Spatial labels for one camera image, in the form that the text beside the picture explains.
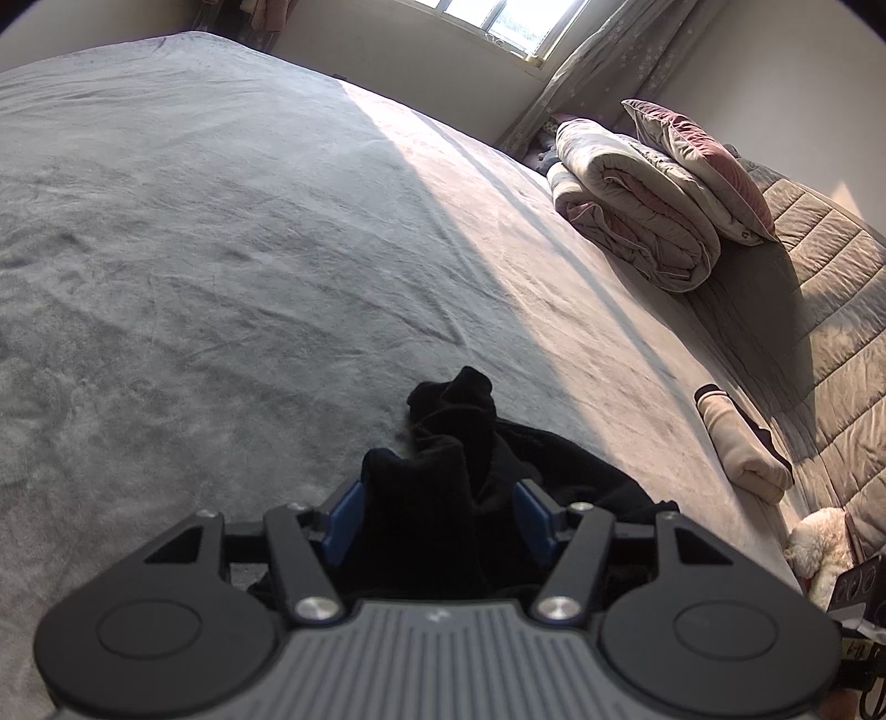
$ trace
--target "triangular cutout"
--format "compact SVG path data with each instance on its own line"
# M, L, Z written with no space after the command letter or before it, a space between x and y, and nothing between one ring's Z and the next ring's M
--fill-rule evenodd
M188 528L181 535L174 537L152 553L145 563L148 565L186 565L190 562L197 562L202 539L203 528L200 526Z
M691 530L676 528L674 535L677 537L677 553L683 565L732 565L732 560Z

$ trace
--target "white plush toy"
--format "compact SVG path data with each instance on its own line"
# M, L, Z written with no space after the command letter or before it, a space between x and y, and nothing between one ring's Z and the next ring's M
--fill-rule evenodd
M836 578L854 564L845 514L839 507L825 507L806 516L791 532L784 551L794 575L812 580L806 594L822 610L828 609Z

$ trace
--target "pink pillow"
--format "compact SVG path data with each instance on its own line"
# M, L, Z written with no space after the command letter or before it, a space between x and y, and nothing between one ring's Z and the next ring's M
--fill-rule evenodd
M705 183L733 217L749 230L777 242L775 222L763 193L730 152L692 122L644 100L622 100L637 137L668 153Z

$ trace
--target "window pane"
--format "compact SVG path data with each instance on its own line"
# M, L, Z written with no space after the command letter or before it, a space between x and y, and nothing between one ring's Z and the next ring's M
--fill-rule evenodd
M572 3L573 0L508 0L489 32L532 54Z
M496 0L452 0L447 15L480 27L497 4Z

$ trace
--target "window frame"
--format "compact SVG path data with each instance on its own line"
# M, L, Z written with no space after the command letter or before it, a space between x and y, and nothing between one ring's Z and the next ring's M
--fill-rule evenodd
M407 2L409 2L410 4L417 5L418 7L423 8L427 12L431 12L434 15L437 15L444 20L454 22L456 25L464 27L465 29L474 33L482 34L483 37L485 37L486 40L488 40L492 44L498 45L500 48L503 48L504 50L518 55L523 60L531 63L532 65L535 65L536 67L542 66L544 61L548 58L550 53L556 47L556 44L559 42L560 38L566 32L569 25L571 25L571 23L579 16L579 13L589 0L572 0L569 7L563 12L563 15L560 16L560 19L554 24L554 26L541 40L541 42L539 43L539 47L534 53L530 53L529 51L526 51L521 47L517 47L513 43L509 43L507 40L500 38L492 32L492 26L505 11L505 8L508 6L508 1L509 0L498 0L493 9L489 12L488 15L486 15L486 18L483 20L482 25L474 25L467 20L462 20L461 18L456 18L454 15L447 14L449 5L452 4L453 0L438 0L437 4L434 6L425 3L418 3L414 0L407 0Z

